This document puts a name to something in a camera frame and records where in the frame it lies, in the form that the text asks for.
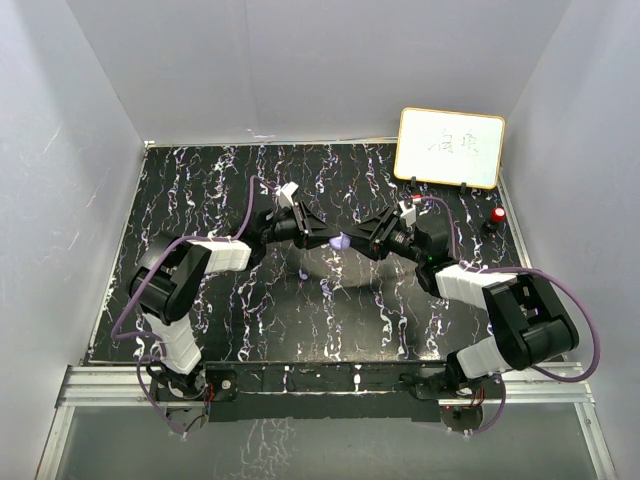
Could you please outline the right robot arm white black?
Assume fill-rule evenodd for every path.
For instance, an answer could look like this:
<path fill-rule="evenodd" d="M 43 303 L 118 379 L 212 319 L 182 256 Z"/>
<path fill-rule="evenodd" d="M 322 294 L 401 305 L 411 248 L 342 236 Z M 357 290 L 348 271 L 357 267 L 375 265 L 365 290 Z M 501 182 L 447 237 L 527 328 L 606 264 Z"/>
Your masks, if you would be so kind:
<path fill-rule="evenodd" d="M 449 235 L 413 210 L 388 207 L 346 230 L 350 245 L 378 261 L 396 254 L 415 263 L 420 287 L 433 297 L 484 310 L 492 334 L 450 353 L 443 371 L 403 374 L 416 395 L 471 395 L 482 380 L 525 370 L 575 349 L 579 333 L 551 282 L 532 273 L 479 273 L 461 266 Z"/>

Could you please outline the purple round earbud case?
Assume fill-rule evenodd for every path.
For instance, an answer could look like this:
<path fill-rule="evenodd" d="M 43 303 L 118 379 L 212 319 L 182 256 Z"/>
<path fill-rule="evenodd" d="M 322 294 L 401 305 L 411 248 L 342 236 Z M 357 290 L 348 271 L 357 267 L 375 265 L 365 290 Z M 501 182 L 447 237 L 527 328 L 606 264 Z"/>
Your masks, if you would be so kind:
<path fill-rule="evenodd" d="M 329 246 L 335 251 L 345 251 L 350 248 L 351 238 L 341 232 L 339 235 L 329 239 Z"/>

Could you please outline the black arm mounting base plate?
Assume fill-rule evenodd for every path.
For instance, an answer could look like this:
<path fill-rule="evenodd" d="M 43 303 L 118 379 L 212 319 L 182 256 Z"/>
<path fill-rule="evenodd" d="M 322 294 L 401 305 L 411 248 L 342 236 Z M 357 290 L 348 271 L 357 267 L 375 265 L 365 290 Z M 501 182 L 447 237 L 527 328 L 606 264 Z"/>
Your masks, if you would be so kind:
<path fill-rule="evenodd" d="M 171 411 L 193 405 L 208 422 L 264 419 L 386 419 L 478 427 L 482 406 L 504 394 L 492 376 L 467 380 L 442 361 L 204 362 L 178 374 L 159 361 L 145 368 L 151 395 Z"/>

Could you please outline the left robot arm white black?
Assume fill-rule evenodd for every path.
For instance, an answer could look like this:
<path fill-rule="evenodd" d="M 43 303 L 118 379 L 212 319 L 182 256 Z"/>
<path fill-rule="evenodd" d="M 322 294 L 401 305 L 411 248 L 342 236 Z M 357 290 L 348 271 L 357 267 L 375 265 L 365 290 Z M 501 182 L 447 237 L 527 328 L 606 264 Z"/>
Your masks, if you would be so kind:
<path fill-rule="evenodd" d="M 131 278 L 129 293 L 139 296 L 143 318 L 161 341 L 159 358 L 149 362 L 147 373 L 178 398 L 202 396 L 207 383 L 189 319 L 205 276 L 249 271 L 259 265 L 273 243 L 291 241 L 299 249 L 310 250 L 343 241 L 337 229 L 303 202 L 277 211 L 251 212 L 236 234 L 238 238 L 221 241 L 179 241 L 176 235 L 161 232 Z"/>

